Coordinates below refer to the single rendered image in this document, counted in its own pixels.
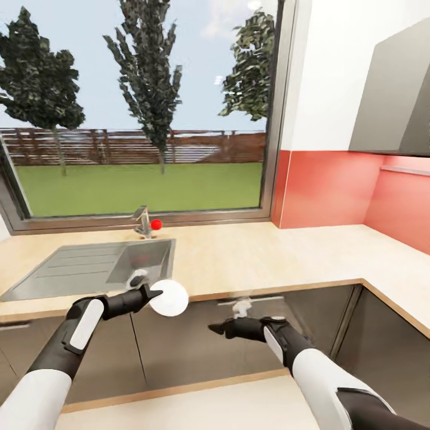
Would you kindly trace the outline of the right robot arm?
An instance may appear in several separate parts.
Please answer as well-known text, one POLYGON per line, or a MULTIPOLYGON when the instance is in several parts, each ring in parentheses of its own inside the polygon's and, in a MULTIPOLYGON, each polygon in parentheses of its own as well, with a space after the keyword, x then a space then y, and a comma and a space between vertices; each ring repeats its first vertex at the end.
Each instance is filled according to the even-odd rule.
POLYGON ((249 301, 237 303, 234 318, 208 328, 229 340, 268 342, 279 361, 287 363, 320 430, 430 430, 395 414, 379 394, 332 362, 308 336, 283 326, 291 325, 286 317, 247 318, 245 310, 250 308, 249 301))

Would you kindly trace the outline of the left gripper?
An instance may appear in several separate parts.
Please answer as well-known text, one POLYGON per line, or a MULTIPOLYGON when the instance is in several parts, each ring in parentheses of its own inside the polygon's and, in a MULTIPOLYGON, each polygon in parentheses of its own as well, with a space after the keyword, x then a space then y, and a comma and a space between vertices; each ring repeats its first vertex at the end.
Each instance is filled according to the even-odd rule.
POLYGON ((149 284, 143 284, 138 290, 121 292, 119 295, 124 305, 121 315, 139 312, 148 305, 153 297, 157 297, 162 293, 162 290, 150 290, 149 284))

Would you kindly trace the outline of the saucer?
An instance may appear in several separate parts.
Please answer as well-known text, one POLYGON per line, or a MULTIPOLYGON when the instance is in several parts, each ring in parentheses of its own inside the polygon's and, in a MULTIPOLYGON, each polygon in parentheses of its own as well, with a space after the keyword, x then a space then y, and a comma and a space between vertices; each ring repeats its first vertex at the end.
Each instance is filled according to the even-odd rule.
POLYGON ((164 316, 176 316, 185 311, 188 305, 186 289, 172 280, 159 281, 150 287, 150 290, 162 290, 163 293, 153 297, 149 306, 164 316))

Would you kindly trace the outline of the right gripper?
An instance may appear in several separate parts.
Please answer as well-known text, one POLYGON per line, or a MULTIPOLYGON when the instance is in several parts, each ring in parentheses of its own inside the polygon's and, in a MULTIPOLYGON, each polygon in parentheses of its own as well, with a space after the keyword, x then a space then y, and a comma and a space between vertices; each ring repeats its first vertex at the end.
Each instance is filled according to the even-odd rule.
POLYGON ((252 318, 227 318, 223 324, 210 324, 208 328, 219 335, 225 333, 226 339, 232 340, 236 337, 253 340, 250 336, 250 324, 254 321, 252 318))

